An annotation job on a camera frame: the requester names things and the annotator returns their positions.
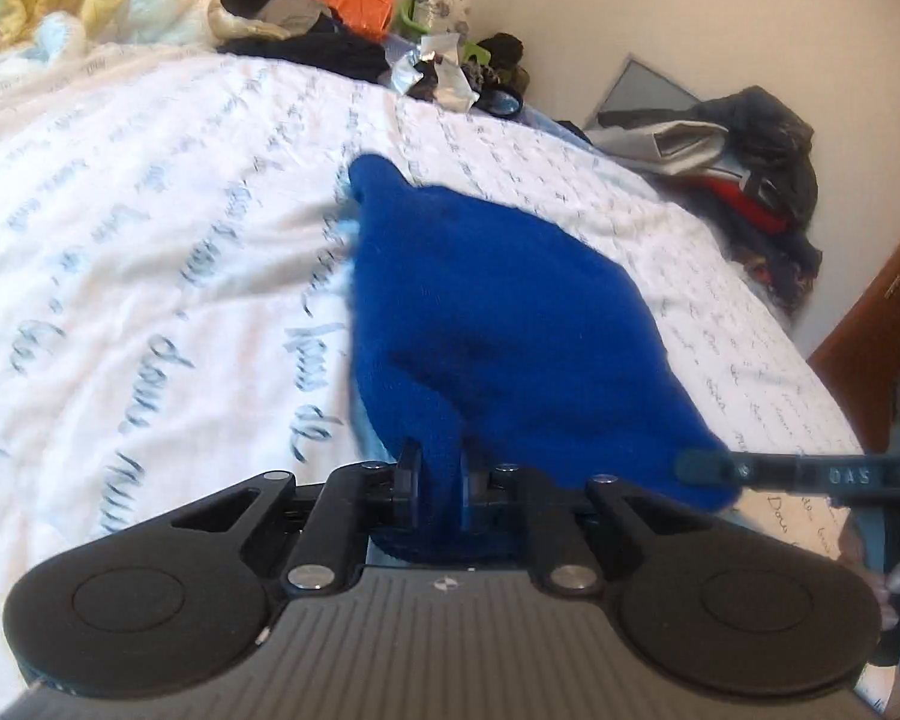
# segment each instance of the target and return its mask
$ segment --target wooden door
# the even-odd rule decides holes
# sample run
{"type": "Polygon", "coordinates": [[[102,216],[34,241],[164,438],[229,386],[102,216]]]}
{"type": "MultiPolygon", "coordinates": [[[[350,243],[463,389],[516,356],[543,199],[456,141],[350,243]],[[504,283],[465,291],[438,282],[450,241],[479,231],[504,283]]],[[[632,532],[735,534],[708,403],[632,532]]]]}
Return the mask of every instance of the wooden door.
{"type": "Polygon", "coordinates": [[[880,275],[810,357],[868,452],[883,452],[900,376],[900,246],[880,275]]]}

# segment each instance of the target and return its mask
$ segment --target blue garment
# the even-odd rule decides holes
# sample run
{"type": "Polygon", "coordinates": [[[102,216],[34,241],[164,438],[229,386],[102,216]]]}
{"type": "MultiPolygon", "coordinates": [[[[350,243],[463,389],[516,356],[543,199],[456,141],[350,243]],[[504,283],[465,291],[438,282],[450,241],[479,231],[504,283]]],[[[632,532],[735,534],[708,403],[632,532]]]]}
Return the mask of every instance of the blue garment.
{"type": "Polygon", "coordinates": [[[562,487],[613,473],[703,509],[730,502],[674,477],[680,451],[721,445],[624,269],[534,215],[410,186],[383,157],[349,173],[357,387],[389,453],[413,437],[425,460],[420,532],[388,551],[463,560],[478,549],[460,533],[462,435],[562,487]]]}

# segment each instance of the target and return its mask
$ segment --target pillow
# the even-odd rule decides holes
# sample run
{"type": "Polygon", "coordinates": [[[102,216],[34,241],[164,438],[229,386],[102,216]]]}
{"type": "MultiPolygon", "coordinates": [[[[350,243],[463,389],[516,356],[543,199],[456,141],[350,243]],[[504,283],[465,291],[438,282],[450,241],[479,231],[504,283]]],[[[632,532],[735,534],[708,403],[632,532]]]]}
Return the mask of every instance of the pillow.
{"type": "Polygon", "coordinates": [[[413,0],[413,20],[431,34],[459,32],[466,40],[470,0],[413,0]]]}

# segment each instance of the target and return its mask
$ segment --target white bed sheet with writing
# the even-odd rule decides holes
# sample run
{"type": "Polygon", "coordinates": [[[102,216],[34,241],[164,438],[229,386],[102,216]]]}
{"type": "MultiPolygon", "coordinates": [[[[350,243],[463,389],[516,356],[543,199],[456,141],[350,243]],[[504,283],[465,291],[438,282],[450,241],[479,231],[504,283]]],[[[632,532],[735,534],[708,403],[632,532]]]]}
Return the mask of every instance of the white bed sheet with writing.
{"type": "MultiPolygon", "coordinates": [[[[514,205],[622,264],[733,449],[852,453],[840,410],[701,223],[545,135],[281,62],[0,57],[0,611],[29,567],[268,469],[357,460],[346,167],[514,205]]],[[[840,512],[750,494],[835,555],[840,512]]],[[[22,682],[0,623],[0,708],[22,682]]]]}

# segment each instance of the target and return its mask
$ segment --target white blanket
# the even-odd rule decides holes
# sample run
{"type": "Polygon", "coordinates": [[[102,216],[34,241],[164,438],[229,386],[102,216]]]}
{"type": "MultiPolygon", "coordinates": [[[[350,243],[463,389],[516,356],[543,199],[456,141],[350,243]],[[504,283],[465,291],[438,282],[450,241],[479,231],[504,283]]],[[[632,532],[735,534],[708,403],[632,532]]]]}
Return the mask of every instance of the white blanket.
{"type": "MultiPolygon", "coordinates": [[[[621,263],[730,448],[859,451],[706,228],[608,160],[280,62],[55,56],[0,56],[0,611],[61,550],[268,469],[307,484],[358,459],[341,219],[361,151],[621,263]]],[[[742,508],[836,552],[821,500],[742,508]]],[[[0,623],[0,709],[21,686],[0,623]]]]}

